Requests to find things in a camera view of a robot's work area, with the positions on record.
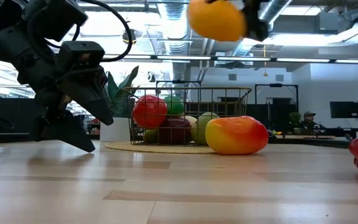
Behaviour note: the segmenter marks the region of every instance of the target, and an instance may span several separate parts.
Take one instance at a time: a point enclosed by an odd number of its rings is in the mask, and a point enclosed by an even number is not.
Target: fruit basket
[[[248,87],[125,88],[131,144],[207,146],[209,121],[246,115]]]

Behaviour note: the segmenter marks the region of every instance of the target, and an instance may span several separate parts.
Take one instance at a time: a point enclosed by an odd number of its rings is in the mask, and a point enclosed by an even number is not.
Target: plant in background
[[[103,88],[103,94],[110,108],[111,115],[114,118],[129,118],[131,111],[128,97],[134,95],[135,90],[129,93],[128,91],[124,91],[123,88],[132,86],[132,82],[136,78],[138,71],[139,66],[136,66],[131,71],[131,74],[125,77],[124,81],[118,86],[111,73],[108,72],[108,82]]]
[[[290,124],[293,128],[299,128],[301,126],[301,117],[302,115],[298,112],[290,113]]]

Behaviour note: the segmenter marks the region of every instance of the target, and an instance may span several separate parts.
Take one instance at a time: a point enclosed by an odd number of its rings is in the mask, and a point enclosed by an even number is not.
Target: monitor
[[[331,118],[358,118],[358,102],[329,102]]]

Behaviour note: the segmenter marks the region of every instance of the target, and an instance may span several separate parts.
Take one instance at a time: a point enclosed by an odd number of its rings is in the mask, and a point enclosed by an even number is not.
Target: yellow ball
[[[229,1],[191,0],[188,7],[190,27],[199,35],[218,41],[238,41],[244,37],[246,19]]]

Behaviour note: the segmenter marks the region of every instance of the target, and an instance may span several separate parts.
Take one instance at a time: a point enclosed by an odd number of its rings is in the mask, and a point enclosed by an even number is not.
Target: round mat
[[[145,144],[131,144],[131,142],[110,142],[104,145],[109,149],[119,149],[133,152],[157,152],[179,154],[211,154],[215,153],[210,147],[193,146],[159,146]]]

